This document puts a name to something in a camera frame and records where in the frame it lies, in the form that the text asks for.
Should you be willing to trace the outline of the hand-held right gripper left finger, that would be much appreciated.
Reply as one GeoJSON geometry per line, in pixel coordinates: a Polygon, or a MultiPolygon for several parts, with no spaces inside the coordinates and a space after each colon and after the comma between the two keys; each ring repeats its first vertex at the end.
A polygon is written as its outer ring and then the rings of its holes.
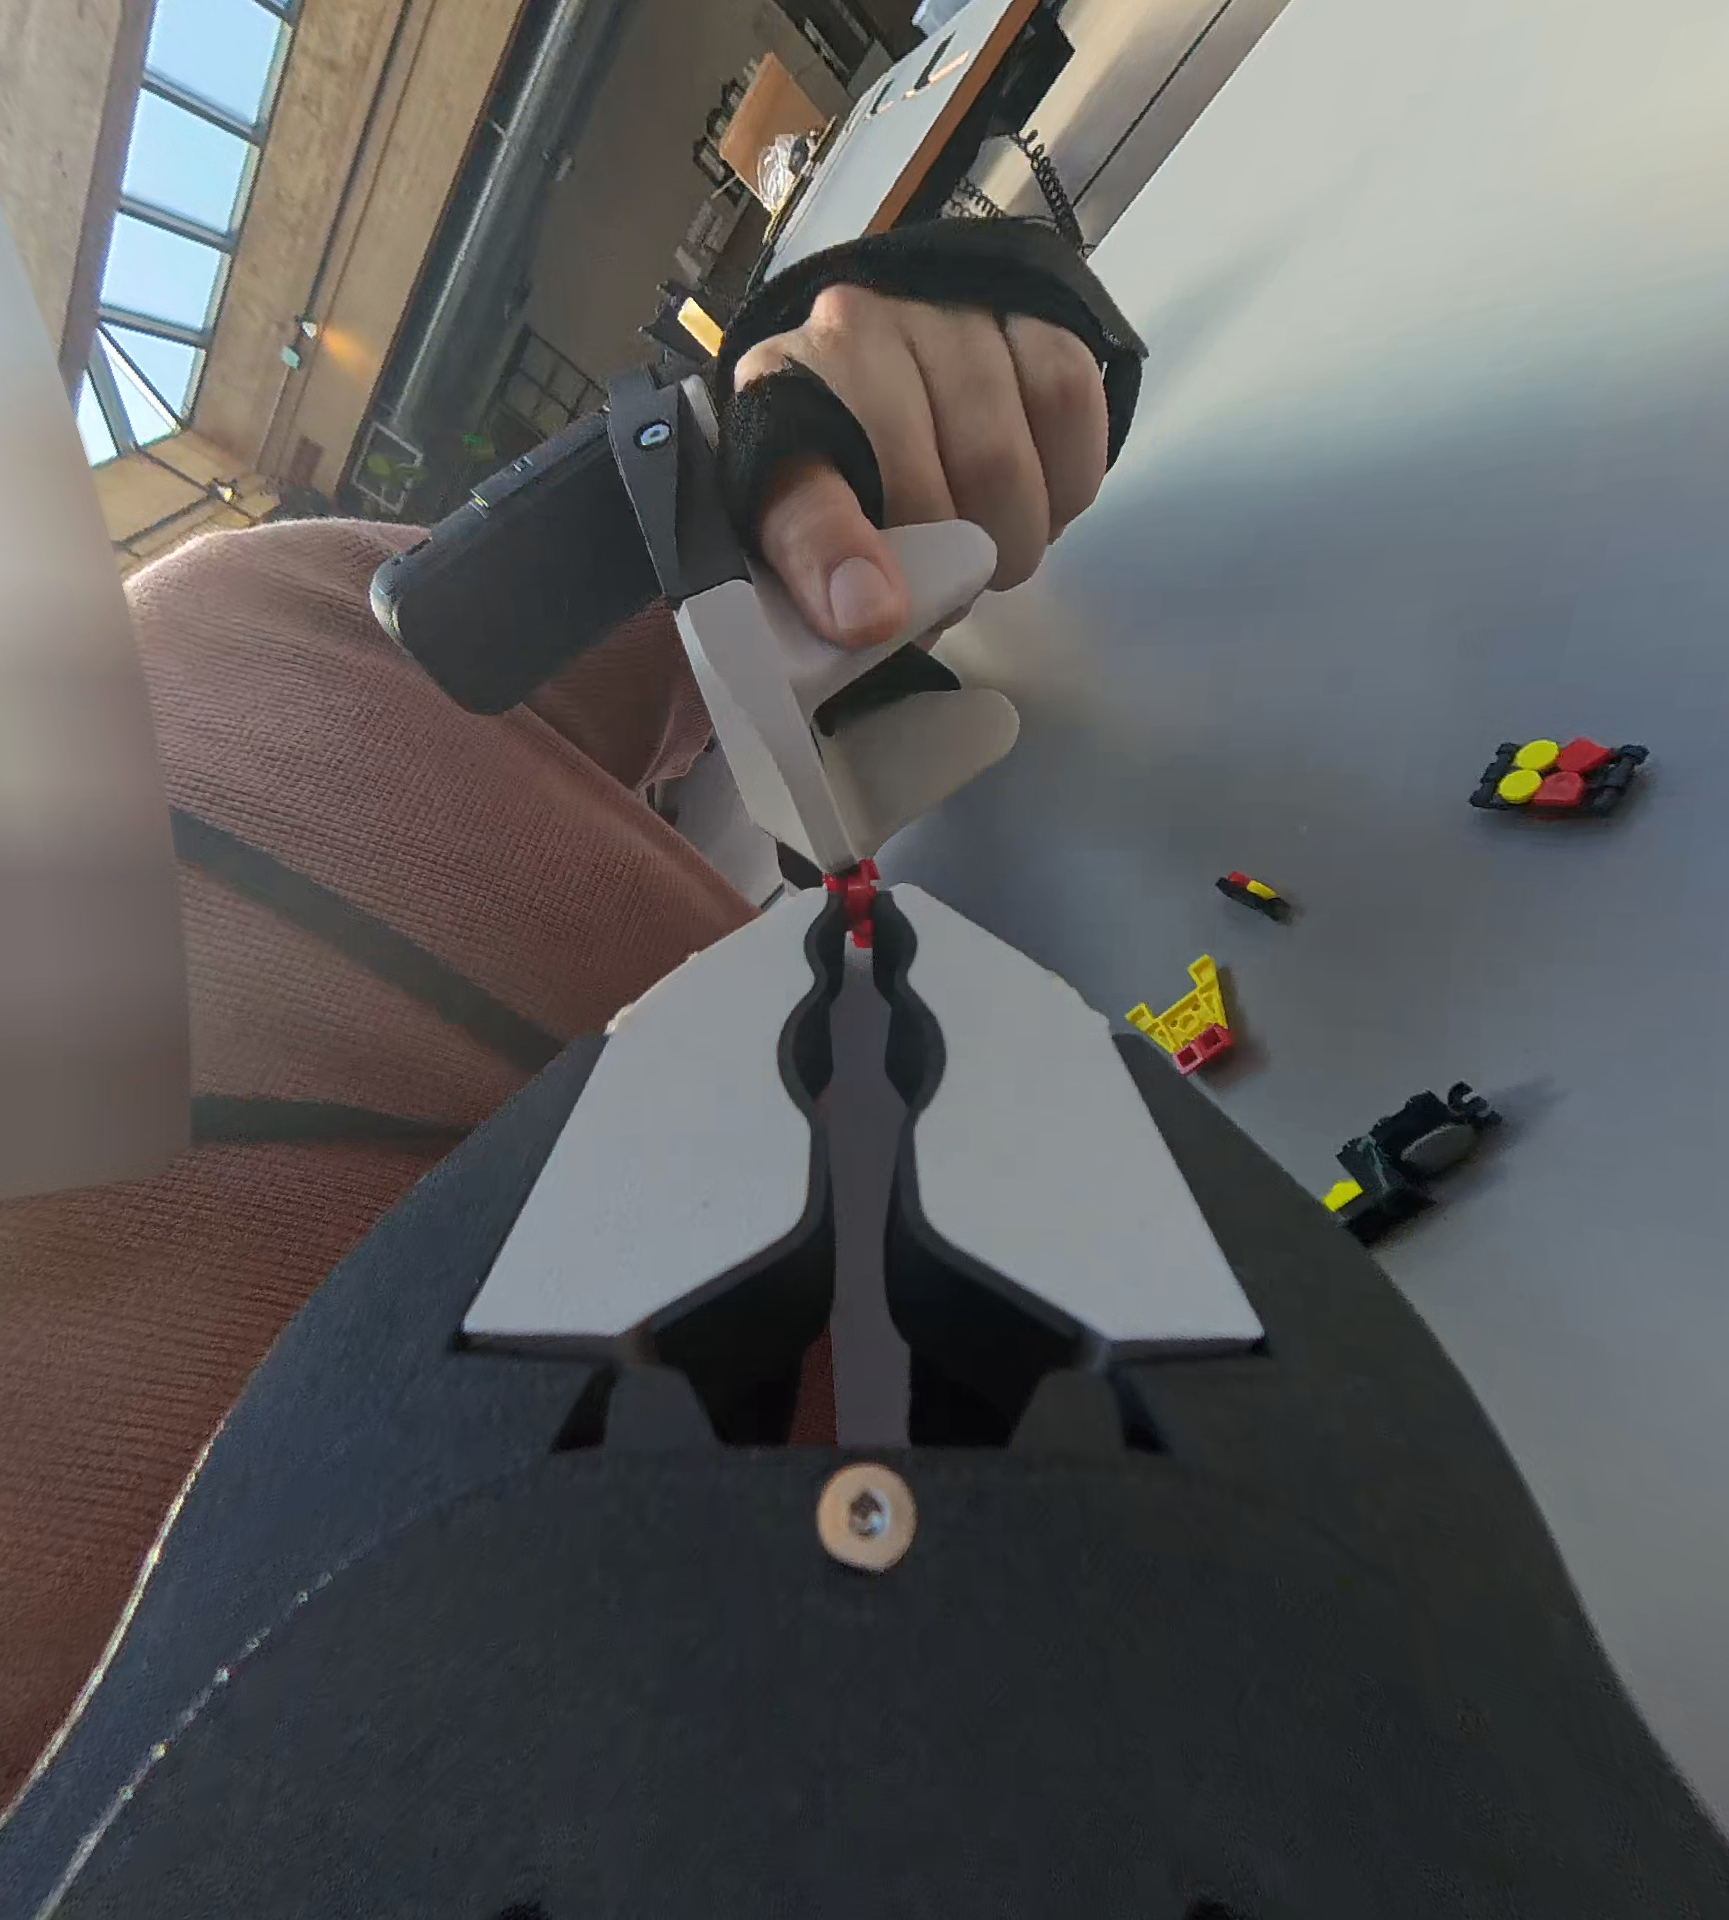
{"type": "Polygon", "coordinates": [[[469,1344],[622,1356],[815,1226],[834,907],[782,900],[611,1018],[462,1319],[469,1344]]]}

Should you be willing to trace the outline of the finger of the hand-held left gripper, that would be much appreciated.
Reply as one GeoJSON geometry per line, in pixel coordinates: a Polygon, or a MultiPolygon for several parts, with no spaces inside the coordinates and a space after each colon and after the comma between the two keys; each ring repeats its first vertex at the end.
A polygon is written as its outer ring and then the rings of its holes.
{"type": "Polygon", "coordinates": [[[834,735],[810,726],[804,857],[820,872],[877,859],[1006,759],[1018,737],[1018,708],[989,687],[913,693],[834,735]]]}
{"type": "Polygon", "coordinates": [[[828,767],[814,714],[880,653],[829,647],[767,580],[728,580],[687,596],[678,628],[751,824],[822,875],[874,857],[855,782],[828,767]]]}

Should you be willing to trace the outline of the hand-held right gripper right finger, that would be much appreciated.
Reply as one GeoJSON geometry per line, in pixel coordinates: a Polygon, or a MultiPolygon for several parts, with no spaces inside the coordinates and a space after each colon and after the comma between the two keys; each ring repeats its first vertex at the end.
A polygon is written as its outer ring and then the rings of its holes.
{"type": "Polygon", "coordinates": [[[1110,1023],[916,884],[879,899],[910,1223],[1109,1358],[1246,1352],[1262,1328],[1110,1023]]]}

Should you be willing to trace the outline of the black red yellow lego build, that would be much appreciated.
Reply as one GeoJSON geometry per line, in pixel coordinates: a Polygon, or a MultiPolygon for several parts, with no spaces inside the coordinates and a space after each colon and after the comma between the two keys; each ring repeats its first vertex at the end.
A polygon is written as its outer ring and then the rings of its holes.
{"type": "Polygon", "coordinates": [[[1500,1120],[1466,1083],[1442,1095],[1412,1095],[1339,1149],[1343,1177],[1324,1193],[1323,1206],[1359,1244],[1376,1244],[1428,1212],[1434,1187],[1461,1169],[1500,1120]]]}

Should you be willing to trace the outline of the black red yellow brick plate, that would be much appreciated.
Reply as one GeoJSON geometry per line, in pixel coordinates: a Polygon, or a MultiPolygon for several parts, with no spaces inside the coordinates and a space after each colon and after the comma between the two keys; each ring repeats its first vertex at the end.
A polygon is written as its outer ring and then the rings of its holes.
{"type": "Polygon", "coordinates": [[[1606,820],[1622,811],[1648,762],[1641,743],[1603,745],[1577,735],[1500,743],[1466,804],[1538,820],[1606,820]]]}

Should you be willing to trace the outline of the yellow red lego wing piece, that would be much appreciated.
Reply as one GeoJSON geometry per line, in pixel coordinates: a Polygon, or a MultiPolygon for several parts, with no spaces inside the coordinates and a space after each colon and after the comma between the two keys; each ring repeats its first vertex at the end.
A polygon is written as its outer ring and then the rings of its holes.
{"type": "Polygon", "coordinates": [[[1184,1078],[1221,1064],[1237,1047],[1212,954],[1191,963],[1189,982],[1186,994],[1164,1010],[1156,1012],[1141,1002],[1125,1015],[1131,1031],[1164,1053],[1184,1078]]]}

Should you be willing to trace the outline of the person's left hand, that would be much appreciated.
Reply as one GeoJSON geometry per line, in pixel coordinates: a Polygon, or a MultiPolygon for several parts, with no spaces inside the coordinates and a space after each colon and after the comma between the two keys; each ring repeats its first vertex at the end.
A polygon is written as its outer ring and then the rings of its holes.
{"type": "MultiPolygon", "coordinates": [[[[733,393],[814,374],[867,432],[888,529],[965,521],[994,542],[989,589],[1020,589],[1109,473],[1109,404],[1090,350],[1032,317],[822,292],[804,320],[751,346],[733,393]]],[[[897,554],[849,483],[796,455],[759,494],[755,545],[804,623],[871,650],[910,620],[897,554]]]]}

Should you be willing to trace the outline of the glass skylight roof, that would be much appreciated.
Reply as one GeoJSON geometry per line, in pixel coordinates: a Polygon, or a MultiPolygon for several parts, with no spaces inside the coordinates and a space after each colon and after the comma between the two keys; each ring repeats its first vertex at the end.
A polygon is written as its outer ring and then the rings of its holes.
{"type": "Polygon", "coordinates": [[[300,2],[154,2],[98,268],[75,428],[89,468],[192,427],[300,2]]]}

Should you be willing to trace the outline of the long wood edged desk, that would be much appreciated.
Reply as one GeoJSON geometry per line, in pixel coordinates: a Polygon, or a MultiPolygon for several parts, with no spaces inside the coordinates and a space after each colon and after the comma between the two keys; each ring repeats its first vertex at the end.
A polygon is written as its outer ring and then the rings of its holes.
{"type": "Polygon", "coordinates": [[[828,133],[751,283],[949,211],[1041,220],[1092,249],[1284,11],[965,4],[828,133]]]}

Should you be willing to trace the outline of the long ceiling duct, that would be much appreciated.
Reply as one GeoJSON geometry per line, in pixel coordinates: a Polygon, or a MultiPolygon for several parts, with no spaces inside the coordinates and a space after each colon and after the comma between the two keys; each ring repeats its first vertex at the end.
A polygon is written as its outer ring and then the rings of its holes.
{"type": "Polygon", "coordinates": [[[484,414],[532,292],[539,217],[616,61],[629,2],[532,2],[516,16],[478,131],[411,288],[342,501],[413,519],[487,443],[484,414]]]}

